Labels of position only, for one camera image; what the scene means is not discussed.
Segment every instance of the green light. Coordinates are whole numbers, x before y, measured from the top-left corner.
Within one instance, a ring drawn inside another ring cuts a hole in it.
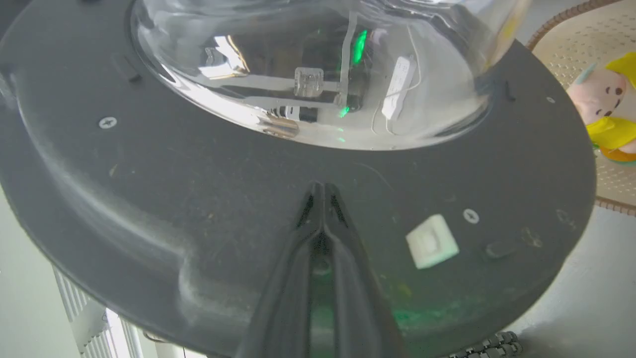
[[[350,110],[350,109],[351,109],[351,108],[349,108],[349,107],[344,107],[344,108],[342,108],[342,111],[340,111],[340,118],[342,118],[342,117],[346,116],[346,115],[347,115],[347,113],[349,113],[349,110]]]
[[[366,30],[360,32],[356,45],[354,46],[354,64],[359,64],[362,61],[362,53],[364,52],[364,43],[366,42]]]

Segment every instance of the beige basket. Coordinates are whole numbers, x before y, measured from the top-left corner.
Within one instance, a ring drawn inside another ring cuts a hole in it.
[[[532,37],[528,47],[567,88],[593,63],[636,52],[636,0],[592,0],[564,11]],[[636,216],[636,167],[597,153],[597,204]]]

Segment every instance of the transparent dome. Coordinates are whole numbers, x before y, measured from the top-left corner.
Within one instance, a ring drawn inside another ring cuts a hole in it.
[[[132,33],[176,92],[324,147],[424,147],[474,127],[530,0],[137,0]]]

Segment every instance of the silver screw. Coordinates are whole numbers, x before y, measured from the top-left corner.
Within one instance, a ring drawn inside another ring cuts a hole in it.
[[[116,125],[117,125],[117,118],[115,117],[104,117],[99,120],[99,127],[101,129],[113,128]]]
[[[464,219],[471,224],[477,224],[479,222],[479,215],[477,214],[477,211],[474,211],[473,209],[466,209],[464,210]]]

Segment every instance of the power strip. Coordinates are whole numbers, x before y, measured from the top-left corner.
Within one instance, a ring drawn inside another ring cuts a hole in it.
[[[382,114],[387,120],[395,120],[402,111],[402,104],[408,91],[405,91],[413,81],[417,63],[412,57],[400,56],[387,90],[387,97],[382,105]]]

